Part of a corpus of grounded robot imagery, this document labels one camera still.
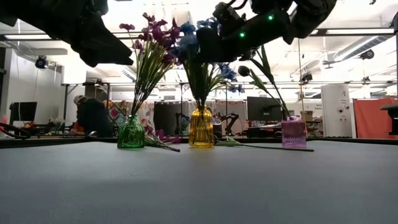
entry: box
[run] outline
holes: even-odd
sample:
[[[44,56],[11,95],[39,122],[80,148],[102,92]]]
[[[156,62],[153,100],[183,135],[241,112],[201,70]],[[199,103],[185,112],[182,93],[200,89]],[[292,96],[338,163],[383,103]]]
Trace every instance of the box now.
[[[303,111],[300,111],[300,114],[301,114],[301,119],[304,121]],[[312,114],[313,114],[313,111],[304,111],[305,120],[312,121],[312,119],[313,119]]]

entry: black chair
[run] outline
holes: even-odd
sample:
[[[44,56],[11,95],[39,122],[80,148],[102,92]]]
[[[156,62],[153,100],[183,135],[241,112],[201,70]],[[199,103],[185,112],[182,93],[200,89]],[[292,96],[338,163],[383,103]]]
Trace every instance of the black chair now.
[[[388,115],[392,120],[392,130],[390,135],[398,135],[398,105],[386,105],[382,106],[380,110],[388,111]]]

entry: yellow glass vase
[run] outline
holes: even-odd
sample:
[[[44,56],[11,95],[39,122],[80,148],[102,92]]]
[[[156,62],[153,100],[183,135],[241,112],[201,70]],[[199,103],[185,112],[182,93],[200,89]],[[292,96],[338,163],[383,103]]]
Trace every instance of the yellow glass vase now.
[[[189,145],[195,148],[210,148],[214,145],[213,115],[207,106],[191,114]]]

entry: green glass vase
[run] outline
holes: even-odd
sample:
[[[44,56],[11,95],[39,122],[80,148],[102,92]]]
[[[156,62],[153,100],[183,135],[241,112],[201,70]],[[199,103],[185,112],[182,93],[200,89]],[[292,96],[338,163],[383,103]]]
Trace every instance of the green glass vase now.
[[[145,131],[137,120],[137,115],[129,116],[118,129],[119,149],[141,149],[145,146]]]

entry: desk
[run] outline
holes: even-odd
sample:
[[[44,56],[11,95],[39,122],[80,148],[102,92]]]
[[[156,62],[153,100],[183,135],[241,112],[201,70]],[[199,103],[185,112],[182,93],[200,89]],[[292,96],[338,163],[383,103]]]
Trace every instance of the desk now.
[[[397,146],[176,147],[180,153],[123,151],[105,142],[0,149],[0,223],[398,220]]]

